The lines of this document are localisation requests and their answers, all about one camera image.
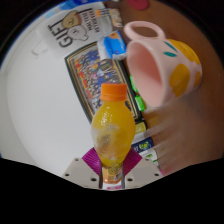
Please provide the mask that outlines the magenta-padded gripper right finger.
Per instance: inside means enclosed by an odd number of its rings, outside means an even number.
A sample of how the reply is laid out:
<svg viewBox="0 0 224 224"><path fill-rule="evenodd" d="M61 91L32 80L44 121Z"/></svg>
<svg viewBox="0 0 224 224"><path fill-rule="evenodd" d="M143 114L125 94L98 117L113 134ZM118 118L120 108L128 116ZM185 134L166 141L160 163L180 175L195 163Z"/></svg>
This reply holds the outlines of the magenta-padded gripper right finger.
<svg viewBox="0 0 224 224"><path fill-rule="evenodd" d="M150 158L143 158L131 149L122 167L121 186L123 189L143 187L163 177Z"/></svg>

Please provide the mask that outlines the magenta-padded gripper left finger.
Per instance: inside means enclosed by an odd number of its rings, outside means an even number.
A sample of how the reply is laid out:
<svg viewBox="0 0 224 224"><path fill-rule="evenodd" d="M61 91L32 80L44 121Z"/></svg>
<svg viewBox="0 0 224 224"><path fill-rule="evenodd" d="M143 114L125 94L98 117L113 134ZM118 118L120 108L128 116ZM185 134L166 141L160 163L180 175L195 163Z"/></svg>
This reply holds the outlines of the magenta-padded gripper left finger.
<svg viewBox="0 0 224 224"><path fill-rule="evenodd" d="M94 148L91 148L82 158L74 158L62 177L84 188L101 189L101 161Z"/></svg>

